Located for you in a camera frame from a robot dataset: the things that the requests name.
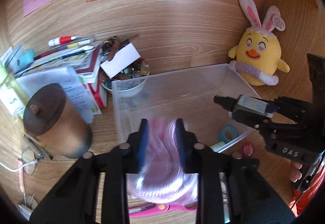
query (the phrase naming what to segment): brown canister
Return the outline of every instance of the brown canister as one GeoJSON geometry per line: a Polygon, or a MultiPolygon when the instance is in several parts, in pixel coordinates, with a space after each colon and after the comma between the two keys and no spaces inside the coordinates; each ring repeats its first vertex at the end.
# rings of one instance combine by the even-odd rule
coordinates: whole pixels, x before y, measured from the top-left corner
{"type": "Polygon", "coordinates": [[[77,159],[90,148],[90,126],[59,84],[44,86],[32,96],[23,123],[27,134],[68,158],[77,159]]]}

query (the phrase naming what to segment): pink plastic bag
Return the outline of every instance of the pink plastic bag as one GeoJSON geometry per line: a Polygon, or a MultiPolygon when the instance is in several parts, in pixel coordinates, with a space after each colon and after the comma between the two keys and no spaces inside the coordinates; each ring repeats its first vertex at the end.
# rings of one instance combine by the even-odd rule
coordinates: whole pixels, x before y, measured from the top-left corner
{"type": "Polygon", "coordinates": [[[187,205],[196,202],[198,175],[185,174],[180,166],[176,121],[155,117],[148,121],[145,165],[138,175],[127,175],[127,190],[150,203],[187,205]]]}

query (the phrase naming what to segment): yellow chick plush toy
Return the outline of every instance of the yellow chick plush toy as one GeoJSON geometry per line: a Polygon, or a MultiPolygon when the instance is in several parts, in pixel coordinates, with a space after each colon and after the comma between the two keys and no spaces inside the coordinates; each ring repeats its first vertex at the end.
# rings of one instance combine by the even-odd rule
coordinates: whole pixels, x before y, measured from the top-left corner
{"type": "Polygon", "coordinates": [[[229,68],[237,71],[251,85],[276,85],[278,77],[273,75],[276,69],[285,73],[290,70],[280,59],[280,43],[272,33],[274,28],[285,29],[280,11],[271,6],[261,24],[253,0],[239,0],[239,3],[252,27],[246,30],[239,44],[228,51],[230,58],[236,57],[229,63],[229,68]]]}

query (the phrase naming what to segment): yellow-green bottle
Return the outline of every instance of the yellow-green bottle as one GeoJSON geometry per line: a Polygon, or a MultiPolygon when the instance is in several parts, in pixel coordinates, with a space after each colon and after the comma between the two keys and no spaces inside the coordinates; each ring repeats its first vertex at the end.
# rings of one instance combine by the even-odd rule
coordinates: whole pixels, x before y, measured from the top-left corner
{"type": "Polygon", "coordinates": [[[0,98],[11,115],[16,113],[23,118],[29,98],[12,73],[7,73],[2,64],[0,64],[0,98]]]}

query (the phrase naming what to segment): pink scissors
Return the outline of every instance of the pink scissors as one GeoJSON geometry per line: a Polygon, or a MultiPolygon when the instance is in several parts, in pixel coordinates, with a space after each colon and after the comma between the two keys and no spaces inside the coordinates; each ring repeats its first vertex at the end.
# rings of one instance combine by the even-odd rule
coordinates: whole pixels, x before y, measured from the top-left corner
{"type": "Polygon", "coordinates": [[[196,207],[187,208],[185,206],[176,206],[170,204],[149,204],[142,207],[129,208],[129,216],[130,217],[151,216],[169,210],[196,211],[196,207]]]}

